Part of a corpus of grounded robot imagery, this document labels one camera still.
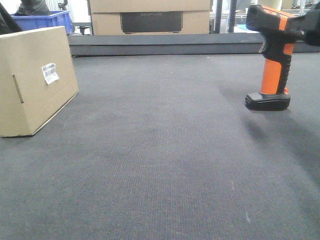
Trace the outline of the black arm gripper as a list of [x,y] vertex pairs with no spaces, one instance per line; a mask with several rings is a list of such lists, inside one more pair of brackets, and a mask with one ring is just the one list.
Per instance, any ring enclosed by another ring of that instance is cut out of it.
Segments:
[[289,20],[288,31],[310,46],[320,46],[320,2],[314,4],[303,16]]

